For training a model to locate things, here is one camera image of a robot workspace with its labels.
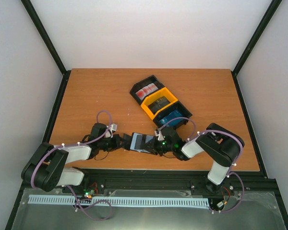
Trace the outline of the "black leather card holder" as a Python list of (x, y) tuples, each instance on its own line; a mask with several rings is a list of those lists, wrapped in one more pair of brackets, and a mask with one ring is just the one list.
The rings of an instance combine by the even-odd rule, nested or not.
[(155, 149), (155, 143), (157, 141), (156, 136), (145, 135), (140, 133), (132, 133), (132, 139), (130, 143), (130, 150), (147, 153), (151, 155), (157, 155)]

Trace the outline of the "black bin with blue cards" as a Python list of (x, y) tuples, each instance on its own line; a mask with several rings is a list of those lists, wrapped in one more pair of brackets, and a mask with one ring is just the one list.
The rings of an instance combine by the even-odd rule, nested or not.
[(167, 126), (174, 127), (175, 129), (186, 125), (188, 121), (184, 117), (192, 117), (192, 113), (180, 102), (177, 101), (173, 105), (161, 111), (154, 119), (154, 124), (160, 128), (167, 122)]

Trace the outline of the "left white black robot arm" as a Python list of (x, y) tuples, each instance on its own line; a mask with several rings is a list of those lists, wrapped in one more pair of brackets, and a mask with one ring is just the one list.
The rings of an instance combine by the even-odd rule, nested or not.
[(95, 123), (91, 133), (74, 145), (61, 144), (58, 146), (43, 142), (21, 172), (21, 178), (32, 188), (45, 192), (57, 186), (73, 185), (80, 193), (90, 188), (90, 180), (85, 178), (81, 169), (67, 169), (66, 164), (74, 161), (93, 159), (100, 151), (112, 152), (123, 148), (130, 149), (132, 137), (116, 133), (117, 125), (107, 126)]

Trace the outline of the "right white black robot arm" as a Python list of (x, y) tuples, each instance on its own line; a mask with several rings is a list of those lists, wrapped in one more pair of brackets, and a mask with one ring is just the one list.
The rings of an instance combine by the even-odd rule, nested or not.
[(172, 152), (181, 161), (188, 161), (206, 152), (213, 159), (207, 179), (216, 186), (221, 185), (229, 176), (244, 145), (242, 138), (216, 123), (211, 123), (206, 130), (187, 140), (182, 140), (174, 128), (167, 126), (157, 130), (150, 138), (143, 135), (136, 141), (137, 150), (159, 156)]

